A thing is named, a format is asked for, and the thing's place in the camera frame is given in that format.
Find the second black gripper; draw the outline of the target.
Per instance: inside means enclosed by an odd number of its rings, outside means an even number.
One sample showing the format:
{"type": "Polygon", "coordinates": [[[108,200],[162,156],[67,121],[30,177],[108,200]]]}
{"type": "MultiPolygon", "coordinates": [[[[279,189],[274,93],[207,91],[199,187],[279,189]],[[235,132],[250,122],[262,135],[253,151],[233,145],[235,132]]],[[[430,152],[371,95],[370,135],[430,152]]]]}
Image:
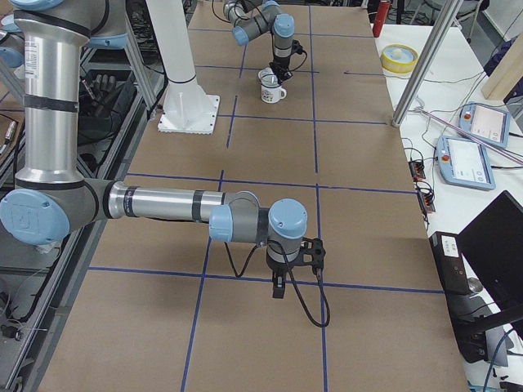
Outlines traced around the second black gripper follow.
{"type": "Polygon", "coordinates": [[[272,271],[272,297],[283,299],[285,294],[285,280],[288,272],[293,269],[294,263],[278,262],[270,257],[266,258],[266,263],[272,271]]]}

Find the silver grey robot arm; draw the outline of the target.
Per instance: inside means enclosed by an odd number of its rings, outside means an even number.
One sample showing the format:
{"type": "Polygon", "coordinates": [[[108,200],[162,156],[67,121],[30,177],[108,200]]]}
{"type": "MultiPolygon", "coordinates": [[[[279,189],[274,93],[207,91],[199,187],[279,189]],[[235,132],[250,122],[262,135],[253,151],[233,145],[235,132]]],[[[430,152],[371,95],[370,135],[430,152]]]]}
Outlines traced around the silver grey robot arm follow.
{"type": "Polygon", "coordinates": [[[273,60],[269,66],[279,82],[290,79],[290,60],[296,52],[294,18],[284,13],[276,1],[228,1],[223,15],[232,26],[232,35],[239,46],[269,33],[272,37],[273,60]]]}

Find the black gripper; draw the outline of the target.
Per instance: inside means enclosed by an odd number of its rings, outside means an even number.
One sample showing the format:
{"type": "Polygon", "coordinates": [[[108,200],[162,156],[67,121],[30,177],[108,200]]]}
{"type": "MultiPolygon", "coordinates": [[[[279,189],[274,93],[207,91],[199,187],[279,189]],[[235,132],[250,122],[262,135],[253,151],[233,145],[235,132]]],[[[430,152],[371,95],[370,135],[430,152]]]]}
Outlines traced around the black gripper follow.
{"type": "Polygon", "coordinates": [[[291,78],[293,73],[281,64],[271,61],[269,63],[270,69],[277,78],[291,78]]]}

